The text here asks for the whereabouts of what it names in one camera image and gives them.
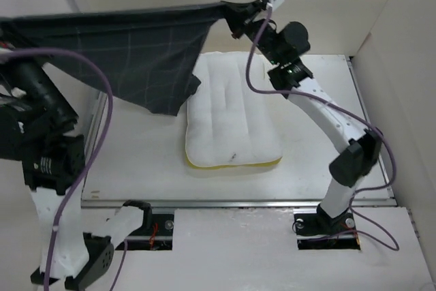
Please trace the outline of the white pillow with yellow edge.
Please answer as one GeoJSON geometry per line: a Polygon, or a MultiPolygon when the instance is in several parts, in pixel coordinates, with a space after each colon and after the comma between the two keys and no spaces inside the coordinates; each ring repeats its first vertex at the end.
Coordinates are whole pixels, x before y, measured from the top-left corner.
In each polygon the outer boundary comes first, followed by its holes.
{"type": "Polygon", "coordinates": [[[248,53],[208,52],[193,75],[200,81],[187,101],[185,155],[197,169],[273,166],[283,147],[263,95],[245,76],[248,53]]]}

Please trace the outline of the dark grey checked pillowcase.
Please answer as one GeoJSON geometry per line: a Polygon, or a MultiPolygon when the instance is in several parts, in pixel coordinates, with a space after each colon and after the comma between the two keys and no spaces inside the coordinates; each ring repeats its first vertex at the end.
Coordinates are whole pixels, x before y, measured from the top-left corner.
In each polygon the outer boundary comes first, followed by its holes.
{"type": "Polygon", "coordinates": [[[193,69],[225,3],[116,12],[3,17],[17,48],[62,48],[104,73],[113,95],[153,114],[176,116],[200,86],[193,69]]]}

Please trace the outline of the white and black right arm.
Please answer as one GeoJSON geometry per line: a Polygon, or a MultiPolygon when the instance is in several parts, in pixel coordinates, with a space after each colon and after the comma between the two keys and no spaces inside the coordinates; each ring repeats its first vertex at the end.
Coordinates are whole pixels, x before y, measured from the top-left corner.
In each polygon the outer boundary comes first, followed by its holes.
{"type": "Polygon", "coordinates": [[[339,108],[322,91],[301,56],[311,48],[309,34],[300,22],[289,22],[278,31],[269,24],[272,6],[266,0],[223,4],[223,16],[235,39],[246,35],[274,66],[268,77],[275,94],[305,112],[327,135],[337,150],[329,164],[332,177],[324,199],[308,220],[297,218],[303,236],[335,235],[351,218],[349,205],[361,180],[378,161],[382,139],[374,128],[339,108]]]}

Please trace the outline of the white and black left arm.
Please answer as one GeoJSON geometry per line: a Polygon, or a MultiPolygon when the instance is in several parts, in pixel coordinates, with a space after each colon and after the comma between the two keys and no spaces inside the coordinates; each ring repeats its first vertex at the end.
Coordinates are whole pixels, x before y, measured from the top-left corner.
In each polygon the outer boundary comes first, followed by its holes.
{"type": "Polygon", "coordinates": [[[128,200],[114,217],[91,232],[81,222],[81,189],[101,147],[84,152],[83,135],[72,136],[78,114],[44,71],[54,56],[88,65],[112,95],[108,79],[84,55],[22,42],[1,30],[1,158],[20,162],[25,185],[42,232],[42,257],[31,282],[44,289],[62,281],[66,290],[85,290],[112,264],[115,249],[132,232],[145,234],[153,224],[151,205],[128,200]]]}

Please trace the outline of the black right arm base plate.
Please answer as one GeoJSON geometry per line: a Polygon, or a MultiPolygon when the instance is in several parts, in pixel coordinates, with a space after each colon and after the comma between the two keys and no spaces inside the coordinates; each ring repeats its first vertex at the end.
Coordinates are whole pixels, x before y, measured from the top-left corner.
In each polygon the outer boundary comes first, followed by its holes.
{"type": "Polygon", "coordinates": [[[292,224],[299,250],[360,250],[355,227],[349,211],[332,219],[320,208],[295,210],[292,224]]]}

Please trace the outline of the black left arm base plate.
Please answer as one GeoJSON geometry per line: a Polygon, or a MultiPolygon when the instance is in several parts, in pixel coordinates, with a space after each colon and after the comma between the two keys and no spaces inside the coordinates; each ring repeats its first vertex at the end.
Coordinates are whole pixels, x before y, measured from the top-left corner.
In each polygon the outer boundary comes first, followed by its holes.
{"type": "Polygon", "coordinates": [[[170,251],[173,244],[174,214],[154,213],[151,223],[127,237],[128,251],[170,251]]]}

